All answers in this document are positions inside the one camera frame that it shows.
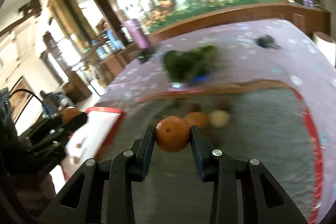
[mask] framed picture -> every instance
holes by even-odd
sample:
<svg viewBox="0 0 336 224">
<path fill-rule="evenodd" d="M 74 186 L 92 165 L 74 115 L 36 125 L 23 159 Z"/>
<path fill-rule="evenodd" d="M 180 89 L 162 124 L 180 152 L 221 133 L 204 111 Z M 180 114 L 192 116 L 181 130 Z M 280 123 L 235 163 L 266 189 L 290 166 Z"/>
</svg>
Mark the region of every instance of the framed picture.
<svg viewBox="0 0 336 224">
<path fill-rule="evenodd" d="M 27 80 L 23 76 L 20 77 L 20 79 L 16 82 L 14 87 L 11 89 L 11 93 L 18 89 L 27 89 L 27 90 L 32 91 Z M 24 109 L 25 105 L 29 102 L 31 98 L 32 98 L 32 95 L 27 92 L 17 92 L 11 97 L 10 105 L 13 110 L 13 113 L 12 113 L 13 122 L 15 122 L 18 119 L 21 111 Z"/>
</svg>

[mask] gray mat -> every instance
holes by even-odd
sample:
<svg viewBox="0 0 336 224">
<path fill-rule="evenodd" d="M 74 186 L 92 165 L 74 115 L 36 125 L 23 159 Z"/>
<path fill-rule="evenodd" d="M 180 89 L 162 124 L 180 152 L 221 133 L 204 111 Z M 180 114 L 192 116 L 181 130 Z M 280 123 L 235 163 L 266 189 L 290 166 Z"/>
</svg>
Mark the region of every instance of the gray mat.
<svg viewBox="0 0 336 224">
<path fill-rule="evenodd" d="M 314 157 L 294 93 L 260 90 L 196 96 L 186 102 L 199 103 L 207 112 L 213 110 L 214 101 L 222 99 L 233 106 L 230 124 L 220 130 L 205 129 L 204 133 L 233 158 L 261 160 L 308 219 L 315 183 Z M 173 109 L 171 104 L 172 100 L 155 100 L 138 106 L 125 118 L 105 159 L 129 149 L 158 116 L 184 111 Z M 132 187 L 137 224 L 209 223 L 213 184 L 198 178 L 190 145 L 179 153 L 166 153 L 155 145 L 146 180 Z"/>
</svg>

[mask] purple tablecloth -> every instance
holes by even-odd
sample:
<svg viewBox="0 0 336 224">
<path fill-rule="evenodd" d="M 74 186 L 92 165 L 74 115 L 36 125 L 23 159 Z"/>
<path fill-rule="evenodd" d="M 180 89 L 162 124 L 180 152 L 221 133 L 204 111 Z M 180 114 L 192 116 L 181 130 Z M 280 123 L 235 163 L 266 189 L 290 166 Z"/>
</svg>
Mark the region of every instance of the purple tablecloth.
<svg viewBox="0 0 336 224">
<path fill-rule="evenodd" d="M 268 34 L 280 49 L 257 46 L 255 38 Z M 222 25 L 194 31 L 163 41 L 149 62 L 132 61 L 108 87 L 98 106 L 137 109 L 138 99 L 173 89 L 163 71 L 162 54 L 169 50 L 186 51 L 213 43 L 220 57 L 211 73 L 211 85 L 246 82 L 256 79 L 281 80 L 300 93 L 319 133 L 324 157 L 324 186 L 319 209 L 321 220 L 336 199 L 336 71 L 313 41 L 292 23 L 269 19 Z"/>
</svg>

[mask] orange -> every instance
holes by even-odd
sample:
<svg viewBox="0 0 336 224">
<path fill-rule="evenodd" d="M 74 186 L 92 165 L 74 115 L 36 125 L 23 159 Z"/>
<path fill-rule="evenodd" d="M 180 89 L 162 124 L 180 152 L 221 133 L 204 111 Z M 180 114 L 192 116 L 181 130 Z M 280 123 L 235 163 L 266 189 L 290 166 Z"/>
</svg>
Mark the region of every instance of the orange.
<svg viewBox="0 0 336 224">
<path fill-rule="evenodd" d="M 187 121 L 189 126 L 198 126 L 202 128 L 208 124 L 208 117 L 201 112 L 189 112 L 184 119 Z"/>
<path fill-rule="evenodd" d="M 190 126 L 180 117 L 169 116 L 157 124 L 155 141 L 164 151 L 179 152 L 190 141 Z"/>
<path fill-rule="evenodd" d="M 69 106 L 62 110 L 62 113 L 61 113 L 62 122 L 67 123 L 79 114 L 80 112 L 78 111 L 77 107 Z"/>
</svg>

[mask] red trim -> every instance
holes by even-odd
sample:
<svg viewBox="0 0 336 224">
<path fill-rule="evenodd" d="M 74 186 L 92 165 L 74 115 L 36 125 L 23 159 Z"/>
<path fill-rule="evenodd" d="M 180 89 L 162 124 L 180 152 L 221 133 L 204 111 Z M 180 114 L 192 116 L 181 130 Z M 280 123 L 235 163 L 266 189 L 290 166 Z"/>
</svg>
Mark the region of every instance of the red trim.
<svg viewBox="0 0 336 224">
<path fill-rule="evenodd" d="M 109 113 L 120 114 L 119 118 L 117 119 L 117 121 L 112 126 L 110 132 L 106 136 L 104 142 L 102 143 L 101 147 L 99 148 L 97 154 L 94 157 L 96 160 L 100 161 L 102 159 L 103 155 L 105 154 L 106 149 L 112 144 L 114 138 L 116 137 L 116 135 L 119 131 L 119 128 L 120 128 L 122 122 L 124 121 L 126 112 L 122 111 L 119 108 L 94 106 L 94 107 L 89 107 L 86 110 L 86 113 L 89 113 L 91 111 L 101 111 L 101 112 L 109 112 Z"/>
<path fill-rule="evenodd" d="M 296 98 L 299 102 L 303 102 L 303 97 L 295 90 Z M 310 137 L 314 141 L 314 155 L 315 155 L 315 189 L 313 205 L 310 211 L 309 224 L 315 224 L 319 214 L 319 203 L 322 197 L 323 188 L 323 154 L 321 149 L 321 143 L 318 135 L 318 131 L 314 124 L 314 121 L 310 115 L 309 109 L 306 107 L 302 113 L 303 122 L 308 129 Z"/>
</svg>

